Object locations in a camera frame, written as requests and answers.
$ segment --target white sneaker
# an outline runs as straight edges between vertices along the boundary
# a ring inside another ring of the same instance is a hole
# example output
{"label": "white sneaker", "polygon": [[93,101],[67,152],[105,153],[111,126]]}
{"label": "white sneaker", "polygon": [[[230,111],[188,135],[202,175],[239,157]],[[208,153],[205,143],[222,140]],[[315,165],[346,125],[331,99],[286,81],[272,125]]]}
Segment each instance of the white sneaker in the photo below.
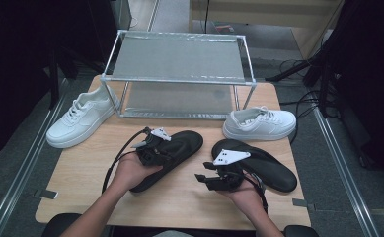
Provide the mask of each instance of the white sneaker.
{"label": "white sneaker", "polygon": [[254,107],[231,112],[223,123],[223,134],[236,140],[279,140],[296,126],[296,117],[287,111]]}
{"label": "white sneaker", "polygon": [[[108,88],[118,107],[115,92]],[[69,111],[47,131],[47,143],[56,148],[77,145],[90,137],[114,112],[105,86],[101,85],[90,93],[81,93]]]}

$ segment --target shoe sole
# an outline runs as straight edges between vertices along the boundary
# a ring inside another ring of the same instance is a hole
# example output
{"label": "shoe sole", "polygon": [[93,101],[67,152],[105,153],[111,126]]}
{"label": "shoe sole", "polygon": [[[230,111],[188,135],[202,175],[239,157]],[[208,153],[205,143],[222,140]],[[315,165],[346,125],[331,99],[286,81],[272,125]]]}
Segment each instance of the shoe sole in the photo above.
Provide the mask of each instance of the shoe sole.
{"label": "shoe sole", "polygon": [[172,135],[171,141],[163,141],[163,143],[158,146],[158,149],[171,154],[174,161],[164,165],[162,170],[146,177],[139,185],[130,191],[139,193],[149,189],[170,171],[193,156],[202,144],[203,137],[195,131],[186,130]]}
{"label": "shoe sole", "polygon": [[113,113],[115,112],[113,106],[111,106],[108,110],[106,110],[103,115],[97,119],[92,126],[90,126],[90,128],[88,128],[84,133],[82,133],[81,135],[77,136],[76,138],[72,139],[72,140],[69,140],[69,141],[65,141],[65,142],[51,142],[49,141],[47,138],[47,143],[49,143],[49,145],[53,146],[53,147],[56,147],[56,148],[68,148],[68,147],[71,147],[71,146],[75,146],[75,145],[78,145],[80,144],[81,142],[87,140],[87,138],[89,138],[96,130],[97,128],[99,128],[99,126],[106,120],[108,119]]}
{"label": "shoe sole", "polygon": [[235,134],[230,132],[224,123],[222,126],[222,132],[226,138],[235,139],[235,140],[280,140],[288,136],[290,133],[292,133],[295,127],[296,125],[294,125],[291,130],[284,132],[282,134],[277,134],[277,135],[251,135],[251,134],[243,135],[243,134]]}
{"label": "shoe sole", "polygon": [[239,140],[223,139],[213,146],[211,151],[213,159],[222,149],[250,152],[249,158],[238,163],[247,172],[259,176],[265,185],[284,193],[292,192],[296,188],[297,179],[293,172],[266,151]]}

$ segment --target person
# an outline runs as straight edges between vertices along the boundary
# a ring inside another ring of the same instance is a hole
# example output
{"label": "person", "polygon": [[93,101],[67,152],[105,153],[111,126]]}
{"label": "person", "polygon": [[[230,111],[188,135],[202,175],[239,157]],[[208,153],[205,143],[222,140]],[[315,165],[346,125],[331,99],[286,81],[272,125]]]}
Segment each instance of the person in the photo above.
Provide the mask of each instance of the person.
{"label": "person", "polygon": [[[118,201],[145,177],[161,169],[162,166],[143,166],[135,152],[126,154],[120,159],[107,189],[61,236],[100,236]],[[263,210],[263,203],[250,182],[244,180],[237,192],[219,193],[230,198],[249,218],[258,236],[283,236]]]}

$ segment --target floor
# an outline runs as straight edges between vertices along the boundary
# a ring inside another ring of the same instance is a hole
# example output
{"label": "floor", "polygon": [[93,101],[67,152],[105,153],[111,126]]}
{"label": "floor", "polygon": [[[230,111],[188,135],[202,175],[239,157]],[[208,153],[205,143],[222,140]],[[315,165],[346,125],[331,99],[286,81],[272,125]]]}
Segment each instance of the floor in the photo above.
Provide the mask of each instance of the floor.
{"label": "floor", "polygon": [[[130,1],[132,30],[186,32],[187,0]],[[289,28],[231,24],[246,35],[256,77],[278,74],[301,60]],[[201,33],[201,22],[193,22]],[[208,32],[216,33],[212,23]],[[44,143],[45,131],[78,94],[88,90],[97,73],[79,65],[77,80],[61,75],[61,101],[49,111],[49,96],[41,100],[0,152],[0,236],[40,236],[44,224],[34,219],[39,198],[53,172],[60,149]],[[316,88],[302,84],[304,72],[274,83],[283,110],[297,114],[295,104]],[[299,114],[312,103],[301,104]],[[292,151],[312,227],[320,236],[384,236],[384,171],[362,168],[358,155],[337,118],[323,118],[317,110],[298,120]]]}

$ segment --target wooden table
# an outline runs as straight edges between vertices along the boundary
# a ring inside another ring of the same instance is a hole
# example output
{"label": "wooden table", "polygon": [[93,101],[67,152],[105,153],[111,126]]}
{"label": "wooden table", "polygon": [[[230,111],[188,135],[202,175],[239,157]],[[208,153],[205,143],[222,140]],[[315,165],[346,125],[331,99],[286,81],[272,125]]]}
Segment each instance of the wooden table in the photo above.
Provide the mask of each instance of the wooden table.
{"label": "wooden table", "polygon": [[[205,20],[208,1],[190,0],[192,20]],[[291,27],[302,57],[309,58],[340,13],[343,0],[211,0],[208,21]]]}
{"label": "wooden table", "polygon": [[[100,83],[99,76],[96,76],[90,91],[95,90]],[[111,83],[117,92],[122,90],[122,83]],[[238,92],[247,95],[247,90],[249,88],[242,87]],[[249,106],[261,105],[279,110],[272,84],[261,83],[257,86]],[[222,120],[111,116],[86,141],[62,151],[47,186],[48,190],[58,192],[58,197],[44,198],[41,201],[36,220],[46,223],[59,213],[83,213],[101,194],[105,174],[121,147],[134,133],[149,126],[164,127],[169,134],[186,129],[194,130],[203,136],[203,146],[193,157],[150,189],[139,194],[127,193],[115,208],[109,225],[254,229],[250,221],[227,197],[209,191],[206,185],[198,182],[194,176],[194,174],[217,176],[213,171],[205,170],[202,163],[212,160],[211,148],[218,140],[224,138],[222,124]],[[139,135],[131,144],[144,138],[145,135]],[[298,177],[288,138],[248,143],[272,154]],[[266,197],[269,203],[269,216],[280,229],[289,224],[310,226],[307,209],[292,204],[293,198],[304,199],[300,184],[289,194],[268,188]]]}

